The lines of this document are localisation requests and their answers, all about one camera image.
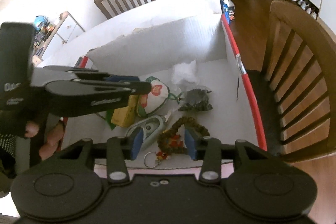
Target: white tissue paper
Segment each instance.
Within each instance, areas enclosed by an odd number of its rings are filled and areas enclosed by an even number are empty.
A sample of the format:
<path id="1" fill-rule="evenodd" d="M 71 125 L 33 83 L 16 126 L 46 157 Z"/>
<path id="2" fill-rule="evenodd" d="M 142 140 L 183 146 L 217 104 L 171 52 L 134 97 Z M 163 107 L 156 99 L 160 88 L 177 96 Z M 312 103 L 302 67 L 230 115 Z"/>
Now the white tissue paper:
<path id="1" fill-rule="evenodd" d="M 185 85 L 189 83 L 198 83 L 199 79 L 196 75 L 197 64 L 196 60 L 191 63 L 181 63 L 173 66 L 171 81 L 175 85 Z"/>

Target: finger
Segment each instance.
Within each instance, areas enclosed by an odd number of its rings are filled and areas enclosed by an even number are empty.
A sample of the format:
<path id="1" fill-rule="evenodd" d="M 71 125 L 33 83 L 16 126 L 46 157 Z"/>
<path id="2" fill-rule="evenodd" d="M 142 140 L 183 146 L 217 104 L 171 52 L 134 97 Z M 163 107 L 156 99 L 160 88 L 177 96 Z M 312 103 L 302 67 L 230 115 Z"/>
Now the finger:
<path id="1" fill-rule="evenodd" d="M 58 143 L 55 145 L 50 145 L 48 143 L 45 143 L 39 150 L 39 155 L 42 160 L 46 160 L 47 158 L 50 158 L 57 150 Z"/>
<path id="2" fill-rule="evenodd" d="M 26 138 L 32 138 L 37 135 L 39 132 L 39 125 L 35 122 L 28 121 L 26 124 L 26 133 L 25 137 Z"/>
<path id="3" fill-rule="evenodd" d="M 50 145 L 58 144 L 58 142 L 64 136 L 64 127 L 61 123 L 58 123 L 49 133 L 47 134 L 47 143 Z"/>

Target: blue gripper pad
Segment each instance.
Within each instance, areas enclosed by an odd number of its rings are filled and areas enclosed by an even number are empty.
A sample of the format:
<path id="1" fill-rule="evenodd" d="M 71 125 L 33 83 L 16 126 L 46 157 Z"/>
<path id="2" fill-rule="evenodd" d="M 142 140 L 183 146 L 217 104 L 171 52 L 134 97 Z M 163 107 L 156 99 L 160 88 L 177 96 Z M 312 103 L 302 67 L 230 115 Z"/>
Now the blue gripper pad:
<path id="1" fill-rule="evenodd" d="M 194 138 L 191 136 L 190 129 L 184 130 L 184 143 L 188 150 L 188 155 L 192 160 L 195 160 L 197 157 L 196 143 Z"/>
<path id="2" fill-rule="evenodd" d="M 137 76 L 125 76 L 125 75 L 111 75 L 110 77 L 107 77 L 105 81 L 109 82 L 119 82 L 119 81 L 134 81 L 139 82 L 140 79 Z"/>
<path id="3" fill-rule="evenodd" d="M 139 133 L 137 134 L 137 136 L 134 138 L 134 141 L 133 141 L 133 147 L 132 147 L 132 151 L 131 151 L 131 160 L 135 160 L 139 154 L 139 151 L 140 151 L 140 148 L 142 146 L 142 142 L 143 142 L 143 128 L 142 127 L 139 127 L 141 128 L 139 130 Z"/>

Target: keychain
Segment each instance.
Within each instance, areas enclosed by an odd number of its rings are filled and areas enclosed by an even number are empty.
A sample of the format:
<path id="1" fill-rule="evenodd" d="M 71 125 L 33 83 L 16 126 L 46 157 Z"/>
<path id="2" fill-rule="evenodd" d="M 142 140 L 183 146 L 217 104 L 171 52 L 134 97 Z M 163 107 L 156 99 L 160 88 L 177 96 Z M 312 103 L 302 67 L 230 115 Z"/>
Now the keychain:
<path id="1" fill-rule="evenodd" d="M 149 166 L 147 163 L 146 163 L 146 158 L 148 155 L 150 154 L 155 154 L 156 155 L 156 160 L 155 160 L 155 165 L 154 166 Z M 146 167 L 148 168 L 156 168 L 158 167 L 163 160 L 169 160 L 171 158 L 170 155 L 160 151 L 160 152 L 154 152 L 154 151 L 151 151 L 151 152 L 148 152 L 145 157 L 143 158 L 143 163 L 145 164 Z"/>
<path id="2" fill-rule="evenodd" d="M 200 133 L 203 137 L 210 136 L 209 131 L 196 122 L 192 117 L 183 116 L 179 118 L 173 126 L 163 131 L 157 140 L 157 145 L 160 148 L 160 151 L 157 152 L 148 152 L 143 158 L 143 163 L 148 168 L 155 168 L 159 166 L 163 160 L 168 160 L 171 157 L 172 153 L 175 154 L 187 154 L 187 149 L 184 147 L 184 142 L 180 140 L 181 135 L 177 134 L 178 129 L 182 125 L 188 125 L 195 129 L 196 132 Z M 146 158 L 150 154 L 156 155 L 155 166 L 148 166 L 146 163 Z"/>

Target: cardboard box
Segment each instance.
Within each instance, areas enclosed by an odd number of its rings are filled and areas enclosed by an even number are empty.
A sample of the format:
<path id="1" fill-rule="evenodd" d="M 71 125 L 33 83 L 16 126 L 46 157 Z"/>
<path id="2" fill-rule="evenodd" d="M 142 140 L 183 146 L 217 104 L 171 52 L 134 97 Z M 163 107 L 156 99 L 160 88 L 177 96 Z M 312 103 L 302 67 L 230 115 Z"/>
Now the cardboard box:
<path id="1" fill-rule="evenodd" d="M 245 84 L 249 81 L 248 76 L 241 75 L 237 67 L 238 53 L 225 17 L 222 14 L 209 13 L 173 20 L 119 37 L 96 47 L 87 57 L 102 72 L 135 75 L 142 81 L 149 76 L 157 77 L 171 88 L 172 93 L 174 88 L 169 83 L 173 65 L 196 60 L 199 84 L 212 90 L 209 102 L 213 106 L 211 111 L 197 113 L 197 121 L 222 143 L 233 144 L 236 139 L 245 139 L 265 148 L 262 124 L 258 122 L 261 118 L 254 120 L 258 109 L 253 91 L 245 90 L 245 85 L 250 87 L 250 84 Z M 177 107 L 175 101 L 169 100 L 156 114 L 164 116 Z M 167 128 L 182 115 L 183 112 L 173 112 Z M 94 143 L 104 143 L 109 138 L 125 136 L 126 131 L 126 128 L 119 126 L 111 130 L 103 119 L 94 114 L 70 118 L 63 148 L 83 138 L 91 138 Z M 179 134 L 183 139 L 183 127 Z M 146 168 L 143 158 L 150 151 L 159 151 L 156 142 L 148 149 L 140 151 L 136 160 L 125 161 L 127 167 Z M 104 159 L 96 162 L 106 164 Z M 188 155 L 173 155 L 157 169 L 183 169 L 201 165 L 202 162 L 193 161 Z"/>

